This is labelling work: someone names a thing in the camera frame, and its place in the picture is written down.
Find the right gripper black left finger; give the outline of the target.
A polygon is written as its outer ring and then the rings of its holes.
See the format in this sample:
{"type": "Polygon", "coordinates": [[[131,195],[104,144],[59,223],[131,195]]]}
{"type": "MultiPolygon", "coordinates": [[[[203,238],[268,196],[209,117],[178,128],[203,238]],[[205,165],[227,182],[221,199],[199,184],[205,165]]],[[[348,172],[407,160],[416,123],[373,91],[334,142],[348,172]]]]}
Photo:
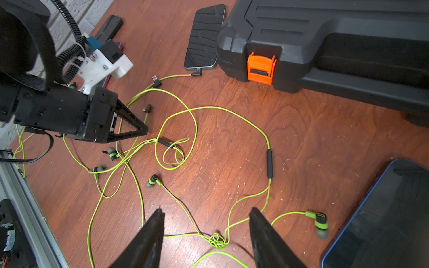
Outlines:
{"type": "Polygon", "coordinates": [[[158,208],[110,268],[158,268],[164,238],[165,213],[158,208]]]}

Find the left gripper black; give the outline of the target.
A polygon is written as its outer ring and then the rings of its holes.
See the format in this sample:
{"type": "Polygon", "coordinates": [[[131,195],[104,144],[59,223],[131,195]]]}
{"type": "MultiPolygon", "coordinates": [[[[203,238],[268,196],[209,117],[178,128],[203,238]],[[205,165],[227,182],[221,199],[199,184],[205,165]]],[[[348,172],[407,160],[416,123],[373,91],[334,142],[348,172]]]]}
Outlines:
{"type": "Polygon", "coordinates": [[[64,86],[44,92],[1,85],[1,121],[106,144],[147,135],[149,128],[118,95],[96,87],[89,95],[64,86]]]}

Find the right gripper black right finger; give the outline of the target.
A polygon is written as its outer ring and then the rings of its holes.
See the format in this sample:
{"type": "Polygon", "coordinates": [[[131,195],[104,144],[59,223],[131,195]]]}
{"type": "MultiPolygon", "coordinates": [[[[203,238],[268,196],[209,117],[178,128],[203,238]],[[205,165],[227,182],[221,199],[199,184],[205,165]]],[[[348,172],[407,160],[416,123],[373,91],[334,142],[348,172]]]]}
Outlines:
{"type": "Polygon", "coordinates": [[[257,268],[306,268],[256,207],[249,214],[249,229],[257,268]]]}

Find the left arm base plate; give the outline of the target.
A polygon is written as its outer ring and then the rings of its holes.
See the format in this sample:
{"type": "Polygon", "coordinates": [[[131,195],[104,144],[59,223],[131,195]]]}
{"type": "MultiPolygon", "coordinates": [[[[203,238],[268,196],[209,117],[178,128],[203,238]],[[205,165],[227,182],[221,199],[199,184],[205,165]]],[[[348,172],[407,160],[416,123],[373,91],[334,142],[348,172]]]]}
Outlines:
{"type": "Polygon", "coordinates": [[[1,267],[38,267],[17,213],[9,199],[1,200],[1,267]]]}

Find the black smartphone blue edge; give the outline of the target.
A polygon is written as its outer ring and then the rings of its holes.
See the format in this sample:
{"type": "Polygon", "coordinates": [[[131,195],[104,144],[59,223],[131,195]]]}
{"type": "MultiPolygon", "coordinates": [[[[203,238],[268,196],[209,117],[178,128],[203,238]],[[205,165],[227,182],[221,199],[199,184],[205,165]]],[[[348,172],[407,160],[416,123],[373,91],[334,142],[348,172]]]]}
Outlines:
{"type": "Polygon", "coordinates": [[[393,160],[339,228],[323,268],[426,268],[429,265],[429,171],[393,160]]]}

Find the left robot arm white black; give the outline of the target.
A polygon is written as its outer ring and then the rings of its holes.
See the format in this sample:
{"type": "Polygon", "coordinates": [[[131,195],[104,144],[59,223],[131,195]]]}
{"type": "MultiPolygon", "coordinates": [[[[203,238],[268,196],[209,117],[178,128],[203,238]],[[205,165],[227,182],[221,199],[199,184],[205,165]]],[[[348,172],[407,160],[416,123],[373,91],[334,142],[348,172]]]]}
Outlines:
{"type": "Polygon", "coordinates": [[[146,135],[143,121],[101,85],[123,77],[132,62],[114,41],[83,35],[64,5],[54,4],[76,38],[61,54],[43,3],[1,2],[1,121],[100,144],[146,135]]]}

